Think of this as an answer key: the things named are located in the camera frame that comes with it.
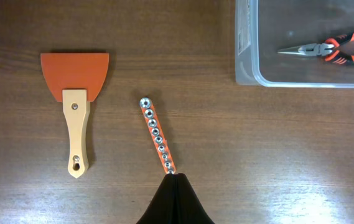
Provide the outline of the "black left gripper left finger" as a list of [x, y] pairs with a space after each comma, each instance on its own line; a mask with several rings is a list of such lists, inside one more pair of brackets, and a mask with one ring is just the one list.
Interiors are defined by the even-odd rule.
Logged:
[[167, 174], [137, 224], [174, 223], [175, 175]]

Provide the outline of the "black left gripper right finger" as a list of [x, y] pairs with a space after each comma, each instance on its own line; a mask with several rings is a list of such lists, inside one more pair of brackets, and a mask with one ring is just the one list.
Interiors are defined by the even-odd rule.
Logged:
[[185, 174], [174, 175], [174, 223], [214, 224]]

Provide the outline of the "clear plastic container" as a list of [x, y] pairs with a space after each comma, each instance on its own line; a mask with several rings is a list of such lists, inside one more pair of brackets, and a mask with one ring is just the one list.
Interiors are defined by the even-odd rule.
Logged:
[[[354, 1], [235, 3], [235, 80], [240, 85], [354, 88], [354, 65], [277, 51], [354, 32]], [[339, 48], [354, 55], [354, 42]]]

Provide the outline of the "orange black needle-nose pliers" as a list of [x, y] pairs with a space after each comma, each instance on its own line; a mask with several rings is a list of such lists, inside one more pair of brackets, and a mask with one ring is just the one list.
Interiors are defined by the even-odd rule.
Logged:
[[328, 38], [322, 43], [313, 43], [278, 50], [279, 54], [303, 57], [322, 57], [325, 62], [337, 65], [354, 65], [354, 55], [346, 54], [339, 48], [354, 42], [354, 32]]

